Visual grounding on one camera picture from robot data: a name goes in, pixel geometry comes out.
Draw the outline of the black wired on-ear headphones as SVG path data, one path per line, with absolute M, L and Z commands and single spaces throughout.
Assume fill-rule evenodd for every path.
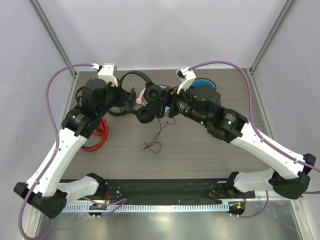
M 152 90 L 154 89 L 162 89 L 160 87 L 160 85 L 158 84 L 155 84 L 151 78 L 146 75 L 144 72 L 142 71 L 139 71 L 139 70 L 132 70 L 132 71 L 129 71 L 127 73 L 125 73 L 119 80 L 119 86 L 122 87 L 123 86 L 123 83 L 124 83 L 124 80 L 125 78 L 128 76 L 128 75 L 135 75 L 135 76 L 138 76 L 139 78 L 141 78 L 144 82 L 145 82 L 145 92 L 144 92 L 144 100 L 145 100 L 145 106 L 141 106 L 140 104 L 136 104 L 135 103 L 135 106 L 134 106 L 134 109 L 135 109 L 135 112 L 131 112 L 131 114 L 135 115 L 136 118 L 138 119 L 138 121 L 142 124 L 148 124 L 148 123 L 151 123 L 153 120 L 157 120 L 157 121 L 160 121 L 161 118 L 157 118 L 155 116 L 155 114 L 153 113 L 153 111 L 151 110 L 151 104 L 150 104 L 150 101 L 151 101 L 151 98 L 150 98 L 150 93 Z M 169 90 L 172 90 L 173 88 L 169 86 L 169 88 L 166 88 L 166 89 L 163 89 L 163 90 L 166 90 L 166 91 L 169 91 Z

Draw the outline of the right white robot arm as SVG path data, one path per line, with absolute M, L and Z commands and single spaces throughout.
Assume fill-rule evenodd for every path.
M 232 172 L 225 185 L 226 194 L 237 198 L 250 191 L 274 191 L 296 200 L 306 192 L 310 183 L 309 172 L 316 158 L 312 154 L 298 154 L 283 147 L 260 131 L 233 109 L 221 105 L 221 95 L 208 85 L 192 87 L 187 91 L 149 86 L 144 93 L 149 107 L 155 107 L 159 116 L 169 108 L 168 116 L 178 114 L 201 125 L 218 140 L 238 146 L 269 165 L 258 172 Z

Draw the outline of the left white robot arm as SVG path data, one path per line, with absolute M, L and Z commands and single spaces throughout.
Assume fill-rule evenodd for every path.
M 69 183 L 60 180 L 75 154 L 99 128 L 108 110 L 118 107 L 127 91 L 118 82 L 99 78 L 88 80 L 79 91 L 77 105 L 62 121 L 58 141 L 32 177 L 27 182 L 18 182 L 13 189 L 49 219 L 56 218 L 66 205 L 76 200 L 89 196 L 100 200 L 107 192 L 106 181 L 94 173 Z

